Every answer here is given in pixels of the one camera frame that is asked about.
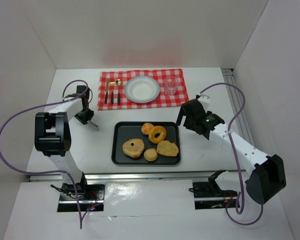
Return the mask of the glazed ring donut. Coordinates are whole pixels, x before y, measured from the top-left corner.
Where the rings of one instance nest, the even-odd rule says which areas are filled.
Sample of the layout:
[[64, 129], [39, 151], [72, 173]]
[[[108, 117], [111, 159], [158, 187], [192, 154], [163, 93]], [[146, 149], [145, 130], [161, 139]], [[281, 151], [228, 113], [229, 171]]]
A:
[[153, 143], [153, 144], [158, 144], [165, 140], [167, 136], [167, 131], [163, 126], [157, 125], [154, 126], [148, 135], [148, 139]]

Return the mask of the speckled bread slice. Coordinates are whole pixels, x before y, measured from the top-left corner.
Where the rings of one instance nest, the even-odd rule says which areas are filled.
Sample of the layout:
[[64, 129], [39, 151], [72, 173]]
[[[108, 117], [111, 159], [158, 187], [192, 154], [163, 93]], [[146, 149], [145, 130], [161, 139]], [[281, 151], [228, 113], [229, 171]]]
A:
[[166, 157], [176, 157], [179, 154], [179, 148], [175, 143], [163, 140], [157, 144], [156, 152]]

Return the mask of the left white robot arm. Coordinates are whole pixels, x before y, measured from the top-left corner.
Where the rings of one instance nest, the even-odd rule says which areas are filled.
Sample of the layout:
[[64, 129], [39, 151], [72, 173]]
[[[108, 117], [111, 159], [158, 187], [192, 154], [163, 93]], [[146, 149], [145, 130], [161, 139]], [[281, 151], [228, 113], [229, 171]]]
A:
[[78, 85], [76, 92], [63, 95], [63, 102], [48, 112], [35, 115], [34, 146], [37, 151], [48, 157], [62, 176], [62, 191], [79, 195], [87, 191], [87, 179], [78, 168], [70, 152], [72, 137], [69, 121], [77, 119], [82, 125], [91, 122], [94, 111], [89, 108], [90, 89]]

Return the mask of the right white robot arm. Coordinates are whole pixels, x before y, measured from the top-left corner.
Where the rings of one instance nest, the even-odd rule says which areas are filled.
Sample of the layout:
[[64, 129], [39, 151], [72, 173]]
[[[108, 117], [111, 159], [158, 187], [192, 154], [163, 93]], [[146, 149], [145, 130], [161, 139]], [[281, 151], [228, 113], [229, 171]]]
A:
[[202, 101], [192, 99], [181, 105], [176, 124], [204, 136], [224, 150], [236, 151], [241, 167], [248, 174], [245, 181], [248, 195], [263, 205], [286, 187], [284, 162], [278, 155], [270, 156], [252, 146], [235, 132], [217, 114], [205, 111]]

